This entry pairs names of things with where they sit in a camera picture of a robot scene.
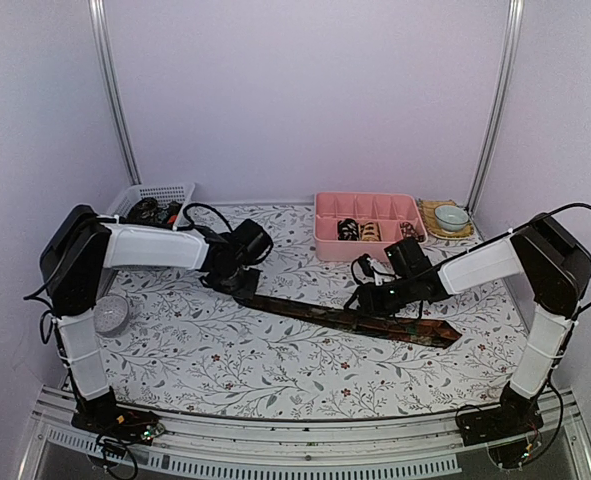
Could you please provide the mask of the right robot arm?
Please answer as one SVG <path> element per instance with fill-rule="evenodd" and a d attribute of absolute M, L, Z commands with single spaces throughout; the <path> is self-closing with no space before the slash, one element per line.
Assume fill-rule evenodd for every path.
<path fill-rule="evenodd" d="M 527 343 L 498 405 L 457 414 L 465 445 L 509 438 L 543 425 L 539 398 L 553 387 L 553 372 L 564 358 L 578 318 L 591 308 L 591 300 L 585 298 L 591 253 L 556 218 L 574 209 L 591 212 L 591 205 L 574 202 L 539 213 L 437 264 L 417 240 L 400 240 L 385 249 L 393 280 L 357 286 L 345 305 L 351 312 L 385 317 L 411 303 L 436 303 L 493 281 L 509 289 L 521 283 L 528 289 L 532 307 Z"/>

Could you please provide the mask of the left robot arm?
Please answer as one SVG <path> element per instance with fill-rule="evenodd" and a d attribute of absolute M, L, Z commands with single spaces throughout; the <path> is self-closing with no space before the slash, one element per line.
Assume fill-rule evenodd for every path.
<path fill-rule="evenodd" d="M 197 206 L 183 207 L 181 225 L 162 226 L 99 215 L 88 205 L 77 205 L 41 253 L 42 284 L 25 298 L 46 307 L 40 318 L 40 339 L 55 341 L 69 374 L 76 402 L 75 427 L 143 442 L 160 425 L 152 412 L 119 406 L 109 385 L 94 327 L 104 273 L 195 271 L 208 289 L 237 298 L 254 295 L 257 267 L 271 253 L 272 238 L 250 219 L 238 226 L 227 224 L 224 232 L 217 233 L 191 217 Z"/>

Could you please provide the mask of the brown green patterned tie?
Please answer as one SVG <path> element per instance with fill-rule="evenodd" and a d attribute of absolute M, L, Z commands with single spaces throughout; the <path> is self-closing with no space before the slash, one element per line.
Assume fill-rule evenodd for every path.
<path fill-rule="evenodd" d="M 325 328 L 420 346 L 447 349 L 462 337 L 461 333 L 443 320 L 379 317 L 356 310 L 336 309 L 264 295 L 235 297 L 234 300 L 246 308 Z"/>

